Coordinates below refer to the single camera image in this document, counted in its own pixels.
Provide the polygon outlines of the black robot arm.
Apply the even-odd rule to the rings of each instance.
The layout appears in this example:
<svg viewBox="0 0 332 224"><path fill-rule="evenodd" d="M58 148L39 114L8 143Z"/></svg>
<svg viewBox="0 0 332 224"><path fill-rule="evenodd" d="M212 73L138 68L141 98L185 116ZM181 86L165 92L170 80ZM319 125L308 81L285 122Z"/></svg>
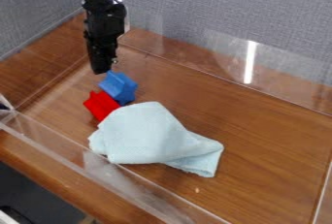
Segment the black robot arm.
<svg viewBox="0 0 332 224"><path fill-rule="evenodd" d="M83 0L83 36L94 73L103 74L117 62L118 38L125 34L126 6L122 0Z"/></svg>

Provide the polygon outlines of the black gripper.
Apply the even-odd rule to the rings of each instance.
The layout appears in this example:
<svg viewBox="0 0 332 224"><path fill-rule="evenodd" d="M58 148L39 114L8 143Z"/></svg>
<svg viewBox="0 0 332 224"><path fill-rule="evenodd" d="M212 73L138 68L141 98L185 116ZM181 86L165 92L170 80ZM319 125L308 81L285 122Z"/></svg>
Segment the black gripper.
<svg viewBox="0 0 332 224"><path fill-rule="evenodd" d="M127 9L122 0L109 0L99 9L87 11L85 38L94 74L111 69L117 60L117 39L125 34ZM95 46L101 47L101 61Z"/></svg>

